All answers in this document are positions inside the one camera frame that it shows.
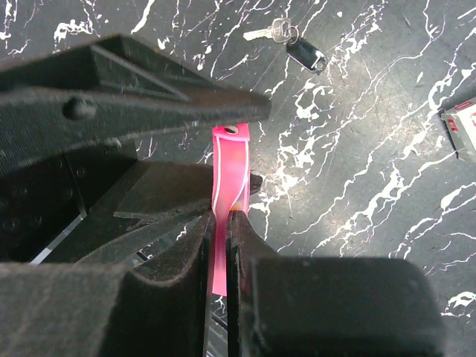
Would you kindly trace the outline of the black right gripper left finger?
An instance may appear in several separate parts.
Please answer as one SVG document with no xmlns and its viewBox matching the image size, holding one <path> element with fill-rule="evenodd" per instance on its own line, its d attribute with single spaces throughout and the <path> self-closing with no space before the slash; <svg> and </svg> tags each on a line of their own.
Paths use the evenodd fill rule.
<svg viewBox="0 0 476 357">
<path fill-rule="evenodd" d="M 204 356 L 212 239 L 207 213 L 135 268 L 1 266 L 3 356 Z"/>
</svg>

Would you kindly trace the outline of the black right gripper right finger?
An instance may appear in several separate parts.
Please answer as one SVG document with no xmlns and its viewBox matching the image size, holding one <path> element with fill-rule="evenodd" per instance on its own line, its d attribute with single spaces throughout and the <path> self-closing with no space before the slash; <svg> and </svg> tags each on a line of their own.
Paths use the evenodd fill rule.
<svg viewBox="0 0 476 357">
<path fill-rule="evenodd" d="M 430 283 L 407 260 L 278 254 L 241 211 L 226 224 L 230 356 L 444 356 Z"/>
</svg>

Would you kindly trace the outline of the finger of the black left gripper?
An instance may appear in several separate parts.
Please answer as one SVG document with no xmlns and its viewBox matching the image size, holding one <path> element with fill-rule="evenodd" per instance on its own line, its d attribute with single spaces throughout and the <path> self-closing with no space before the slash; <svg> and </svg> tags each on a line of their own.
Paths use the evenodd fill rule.
<svg viewBox="0 0 476 357">
<path fill-rule="evenodd" d="M 1 173 L 148 135 L 265 120 L 270 99 L 116 34 L 1 67 Z"/>
</svg>

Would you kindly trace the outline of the silver key with black tag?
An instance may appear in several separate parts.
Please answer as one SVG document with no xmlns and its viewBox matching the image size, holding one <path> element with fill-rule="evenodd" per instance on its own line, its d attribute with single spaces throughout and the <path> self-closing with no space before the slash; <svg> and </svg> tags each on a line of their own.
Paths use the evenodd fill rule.
<svg viewBox="0 0 476 357">
<path fill-rule="evenodd" d="M 313 74 L 321 74 L 327 68 L 327 56 L 307 39 L 290 18 L 276 18 L 263 29 L 247 31 L 243 34 L 247 41 L 266 38 L 284 45 L 287 56 Z"/>
</svg>

